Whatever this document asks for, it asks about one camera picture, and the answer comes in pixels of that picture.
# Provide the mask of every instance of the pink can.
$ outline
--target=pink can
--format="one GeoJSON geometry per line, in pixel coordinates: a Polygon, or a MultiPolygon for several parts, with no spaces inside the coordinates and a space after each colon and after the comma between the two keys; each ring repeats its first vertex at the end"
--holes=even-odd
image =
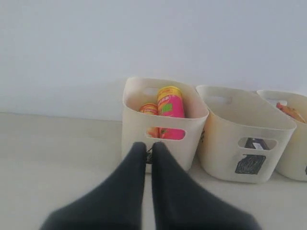
{"type": "MultiPolygon", "coordinates": [[[[159,90],[157,98],[160,116],[185,117],[180,89],[175,86],[163,87],[159,90]]],[[[181,140],[184,136],[185,131],[182,129],[160,128],[160,138],[181,140]]]]}

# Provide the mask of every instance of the can label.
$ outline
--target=can label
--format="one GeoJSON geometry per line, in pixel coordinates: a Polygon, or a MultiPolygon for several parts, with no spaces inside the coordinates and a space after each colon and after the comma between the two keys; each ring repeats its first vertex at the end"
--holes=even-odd
{"type": "MultiPolygon", "coordinates": [[[[185,117],[182,94],[175,86],[161,88],[158,93],[158,114],[161,116],[185,117]]],[[[160,138],[181,140],[185,131],[174,128],[160,128],[160,138]]]]}
{"type": "MultiPolygon", "coordinates": [[[[139,109],[139,112],[150,115],[158,115],[158,106],[154,103],[146,103],[139,109]]],[[[146,134],[152,138],[159,138],[159,128],[149,127],[146,130],[146,134]]]]}

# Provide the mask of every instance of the drink can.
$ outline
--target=drink can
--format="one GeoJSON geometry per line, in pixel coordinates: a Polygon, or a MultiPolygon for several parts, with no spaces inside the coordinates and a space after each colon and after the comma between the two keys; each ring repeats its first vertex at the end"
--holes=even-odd
{"type": "MultiPolygon", "coordinates": [[[[139,112],[150,115],[158,115],[158,106],[154,103],[146,103],[139,109],[139,112]]],[[[149,127],[146,130],[146,134],[152,138],[159,138],[159,128],[149,127]]]]}
{"type": "MultiPolygon", "coordinates": [[[[175,86],[163,87],[158,92],[158,114],[161,116],[185,117],[182,94],[175,86]]],[[[181,140],[185,131],[182,129],[160,127],[160,138],[181,140]]]]}

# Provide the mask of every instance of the white floor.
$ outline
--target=white floor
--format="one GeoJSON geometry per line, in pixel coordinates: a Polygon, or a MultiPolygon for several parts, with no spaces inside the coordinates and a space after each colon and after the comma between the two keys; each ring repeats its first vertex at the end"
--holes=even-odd
{"type": "MultiPolygon", "coordinates": [[[[89,192],[119,164],[120,139],[117,122],[0,114],[0,228],[39,229],[52,210],[89,192]]],[[[307,227],[306,183],[277,173],[265,184],[224,182],[196,159],[189,173],[264,230],[307,227]]],[[[143,229],[154,230],[150,175],[143,207],[143,229]]]]}

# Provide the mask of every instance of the white storage basket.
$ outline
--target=white storage basket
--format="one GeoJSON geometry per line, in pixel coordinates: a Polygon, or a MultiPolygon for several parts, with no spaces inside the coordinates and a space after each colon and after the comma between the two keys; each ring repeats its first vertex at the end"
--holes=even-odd
{"type": "MultiPolygon", "coordinates": [[[[297,109],[307,120],[307,97],[291,92],[267,90],[258,90],[257,94],[268,101],[275,101],[273,105],[275,108],[276,102],[286,101],[287,106],[297,109]]],[[[307,124],[284,115],[295,121],[297,128],[280,158],[276,170],[291,179],[307,181],[307,124]]]]}
{"type": "Polygon", "coordinates": [[[210,175],[228,181],[262,183],[273,173],[293,131],[288,119],[257,94],[222,87],[197,86],[210,115],[198,155],[210,175]],[[267,149],[246,148],[250,140],[267,149]]]}
{"type": "MultiPolygon", "coordinates": [[[[166,144],[179,165],[188,170],[191,167],[197,145],[209,111],[195,89],[189,85],[170,80],[129,78],[123,95],[122,157],[129,152],[135,141],[142,141],[150,149],[153,143],[166,144]],[[138,112],[145,103],[157,103],[156,94],[147,94],[146,89],[158,89],[173,85],[181,90],[186,118],[148,115],[138,112]],[[146,136],[149,127],[177,128],[185,130],[182,140],[150,138],[146,136]]],[[[151,172],[151,165],[146,166],[151,172]]]]}

